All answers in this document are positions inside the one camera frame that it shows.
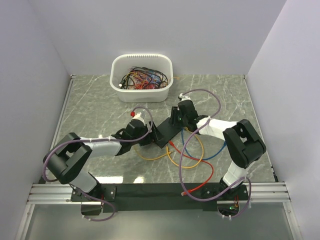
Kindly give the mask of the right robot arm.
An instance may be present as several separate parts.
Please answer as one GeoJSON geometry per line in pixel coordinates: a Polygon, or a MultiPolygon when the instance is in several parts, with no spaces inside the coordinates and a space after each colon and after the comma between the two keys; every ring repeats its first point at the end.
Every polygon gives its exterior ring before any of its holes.
{"type": "Polygon", "coordinates": [[[247,119],[225,121],[207,115],[199,115],[189,97],[180,96],[173,108],[175,119],[182,127],[197,135],[223,140],[231,157],[231,164],[220,180],[220,195],[230,200],[238,193],[238,186],[244,181],[253,163],[266,153],[267,147],[258,132],[247,119]]]}

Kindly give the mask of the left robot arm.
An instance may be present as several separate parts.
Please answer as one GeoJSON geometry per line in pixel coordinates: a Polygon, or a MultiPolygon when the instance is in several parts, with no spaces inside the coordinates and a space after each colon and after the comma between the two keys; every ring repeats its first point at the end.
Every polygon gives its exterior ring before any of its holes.
{"type": "Polygon", "coordinates": [[[83,167],[89,158],[100,156],[120,156],[129,152],[134,145],[157,144],[164,138],[160,129],[152,121],[132,119],[125,128],[103,139],[81,138],[76,133],[67,134],[48,153],[44,169],[49,169],[61,184],[69,184],[82,191],[89,201],[103,198],[99,181],[83,167]]]}

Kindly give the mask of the black network switch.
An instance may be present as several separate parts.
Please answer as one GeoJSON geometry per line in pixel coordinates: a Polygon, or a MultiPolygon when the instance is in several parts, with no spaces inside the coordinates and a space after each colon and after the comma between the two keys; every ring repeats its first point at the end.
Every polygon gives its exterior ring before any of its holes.
{"type": "Polygon", "coordinates": [[[166,145],[171,141],[182,129],[182,126],[173,126],[170,124],[170,118],[168,117],[160,125],[157,126],[160,132],[164,135],[163,144],[166,145]]]}

